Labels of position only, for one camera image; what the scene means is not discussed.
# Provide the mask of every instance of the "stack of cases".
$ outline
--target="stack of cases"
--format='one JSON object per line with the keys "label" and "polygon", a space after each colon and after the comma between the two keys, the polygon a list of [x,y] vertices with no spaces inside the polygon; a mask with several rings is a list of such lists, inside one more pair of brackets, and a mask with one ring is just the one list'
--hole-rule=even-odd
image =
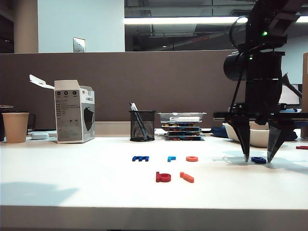
{"label": "stack of cases", "polygon": [[202,131],[197,123],[206,113],[158,113],[162,129],[170,141],[202,141]]}

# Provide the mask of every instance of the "light switch plate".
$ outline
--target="light switch plate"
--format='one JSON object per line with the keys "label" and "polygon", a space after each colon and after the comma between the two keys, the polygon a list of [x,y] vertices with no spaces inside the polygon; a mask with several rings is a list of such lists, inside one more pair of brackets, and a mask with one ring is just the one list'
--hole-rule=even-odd
{"label": "light switch plate", "polygon": [[73,52],[86,52],[86,40],[73,37]]}

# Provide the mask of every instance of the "gray fabric partition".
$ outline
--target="gray fabric partition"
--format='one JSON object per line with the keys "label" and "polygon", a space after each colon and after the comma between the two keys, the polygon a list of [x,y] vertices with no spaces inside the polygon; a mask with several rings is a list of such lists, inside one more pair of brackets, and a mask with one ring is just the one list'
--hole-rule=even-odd
{"label": "gray fabric partition", "polygon": [[[202,127],[218,126],[212,115],[228,109],[236,86],[223,72],[231,52],[1,54],[0,104],[35,114],[36,128],[55,128],[53,91],[30,83],[33,74],[50,85],[77,79],[93,87],[96,121],[129,121],[128,103],[135,102],[139,110],[207,112]],[[244,99],[244,84],[237,99]]]}

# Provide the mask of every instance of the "black container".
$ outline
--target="black container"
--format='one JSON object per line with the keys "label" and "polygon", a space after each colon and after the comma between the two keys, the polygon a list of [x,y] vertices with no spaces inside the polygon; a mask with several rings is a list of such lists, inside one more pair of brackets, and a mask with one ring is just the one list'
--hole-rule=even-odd
{"label": "black container", "polygon": [[4,122],[2,113],[10,112],[13,106],[8,105],[0,105],[0,141],[4,140],[5,132],[4,132]]}
{"label": "black container", "polygon": [[130,112],[130,140],[153,141],[155,111]]}

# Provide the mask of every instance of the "computer monitor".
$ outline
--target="computer monitor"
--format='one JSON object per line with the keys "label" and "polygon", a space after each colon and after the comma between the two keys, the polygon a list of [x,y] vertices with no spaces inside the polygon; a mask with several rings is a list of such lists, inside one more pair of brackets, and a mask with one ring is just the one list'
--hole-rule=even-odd
{"label": "computer monitor", "polygon": [[[292,85],[295,87],[295,89],[302,92],[302,84]],[[282,93],[279,103],[288,104],[287,108],[301,108],[301,99],[285,85],[282,86]]]}

